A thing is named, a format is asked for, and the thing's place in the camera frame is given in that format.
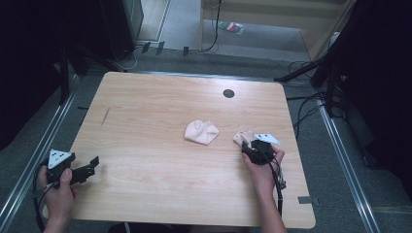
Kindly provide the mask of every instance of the person's right hand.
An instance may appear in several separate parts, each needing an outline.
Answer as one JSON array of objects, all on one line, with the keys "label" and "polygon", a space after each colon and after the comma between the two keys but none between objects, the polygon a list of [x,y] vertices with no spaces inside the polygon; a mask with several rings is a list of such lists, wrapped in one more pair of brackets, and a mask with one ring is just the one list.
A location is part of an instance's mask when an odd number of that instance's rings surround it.
[{"label": "person's right hand", "polygon": [[[275,151],[274,156],[280,165],[285,152],[273,146],[272,148],[273,151]],[[255,163],[251,162],[251,159],[246,153],[242,153],[242,155],[245,160],[246,166],[251,172],[252,181],[254,182],[257,193],[265,198],[273,198],[273,188],[275,187],[275,181],[273,180],[272,170],[270,169],[270,166],[268,164],[256,165]],[[274,160],[275,159],[272,160],[272,166],[273,169],[275,169],[275,171],[277,172],[278,166],[274,162]]]},{"label": "person's right hand", "polygon": [[[47,167],[43,166],[39,173],[41,186],[48,184]],[[45,203],[49,211],[49,220],[45,232],[64,232],[72,219],[74,197],[77,190],[70,186],[72,170],[67,168],[60,177],[60,188],[52,187],[45,195]]]}]

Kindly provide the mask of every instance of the metal track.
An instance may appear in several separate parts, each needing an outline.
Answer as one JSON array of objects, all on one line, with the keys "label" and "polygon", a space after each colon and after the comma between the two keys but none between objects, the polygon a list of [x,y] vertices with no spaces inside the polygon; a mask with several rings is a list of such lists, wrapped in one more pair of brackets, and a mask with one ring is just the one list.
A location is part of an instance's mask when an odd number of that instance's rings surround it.
[{"label": "metal track", "polygon": [[373,214],[366,195],[363,192],[361,183],[358,180],[357,174],[355,173],[348,153],[345,150],[345,146],[343,145],[343,142],[339,136],[336,125],[333,119],[328,116],[324,107],[321,107],[320,111],[327,132],[329,133],[332,144],[336,150],[336,154],[345,175],[346,181],[348,182],[348,185],[351,189],[355,204],[357,205],[358,211],[360,212],[360,218],[363,221],[364,228],[368,233],[379,233],[381,232],[381,230],[379,229],[375,215]]},{"label": "metal track", "polygon": [[51,123],[43,134],[43,137],[40,140],[37,148],[31,155],[31,158],[24,168],[24,171],[21,173],[21,176],[18,179],[15,188],[9,194],[9,197],[7,198],[5,205],[0,213],[0,232],[7,232],[7,230],[9,229],[9,226],[17,213],[18,207],[20,206],[27,193],[28,188],[31,185],[36,167],[41,161],[44,160],[46,154],[48,154],[48,150],[50,149],[54,136],[57,133],[62,121],[66,117],[66,114],[75,97],[75,93],[77,92],[78,86],[80,85],[80,82],[81,78],[75,75],[72,80],[73,91],[68,96],[66,102],[58,106],[51,120]]}]

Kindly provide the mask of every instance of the table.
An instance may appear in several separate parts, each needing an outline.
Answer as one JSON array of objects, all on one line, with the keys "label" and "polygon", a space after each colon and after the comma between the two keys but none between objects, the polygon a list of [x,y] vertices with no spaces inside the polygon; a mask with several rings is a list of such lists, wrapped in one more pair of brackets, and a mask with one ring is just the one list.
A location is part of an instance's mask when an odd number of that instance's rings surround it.
[{"label": "table", "polygon": [[[311,60],[322,56],[330,37],[345,25],[356,0],[224,0],[220,20],[299,28]],[[203,44],[203,20],[216,20],[218,0],[200,4],[199,50]]]},{"label": "table", "polygon": [[[226,89],[234,97],[224,97]],[[209,146],[184,139],[195,119],[220,130]],[[104,76],[71,148],[72,168],[100,158],[96,175],[77,185],[74,218],[259,225],[250,174],[232,141],[239,130],[281,142],[284,222],[312,228],[312,205],[298,202],[309,193],[280,84],[114,72]]]}]

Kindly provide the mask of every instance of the beige cloth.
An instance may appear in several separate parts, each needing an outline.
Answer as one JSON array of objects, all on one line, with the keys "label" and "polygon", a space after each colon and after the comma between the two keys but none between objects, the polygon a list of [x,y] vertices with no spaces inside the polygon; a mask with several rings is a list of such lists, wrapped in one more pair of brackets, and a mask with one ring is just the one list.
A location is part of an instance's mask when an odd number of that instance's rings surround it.
[{"label": "beige cloth", "polygon": [[185,132],[185,138],[198,144],[209,145],[219,134],[219,129],[208,120],[194,120],[188,124]]},{"label": "beige cloth", "polygon": [[251,141],[255,140],[255,133],[253,131],[239,131],[237,132],[234,137],[233,141],[239,145],[239,147],[242,147],[242,143],[246,142],[248,144],[248,147],[251,146]]}]

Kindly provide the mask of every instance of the person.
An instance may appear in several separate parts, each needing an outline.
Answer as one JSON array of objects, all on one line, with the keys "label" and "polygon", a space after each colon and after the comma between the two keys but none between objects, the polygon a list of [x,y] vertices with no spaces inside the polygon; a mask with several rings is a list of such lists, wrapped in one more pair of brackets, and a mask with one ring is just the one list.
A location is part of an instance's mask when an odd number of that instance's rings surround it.
[{"label": "person", "polygon": [[[285,152],[273,146],[272,148],[275,151],[275,158],[281,164]],[[275,182],[269,165],[256,165],[251,162],[246,153],[242,153],[242,156],[246,166],[249,168],[257,193],[262,233],[287,232],[273,198]],[[276,163],[273,163],[273,168],[277,171]],[[47,167],[43,166],[39,174],[41,186],[48,184],[46,173]],[[65,232],[69,226],[73,214],[74,198],[77,196],[77,190],[70,186],[71,179],[72,170],[66,169],[60,177],[60,188],[52,188],[45,195],[45,203],[49,210],[49,220],[44,231],[45,233]]]}]

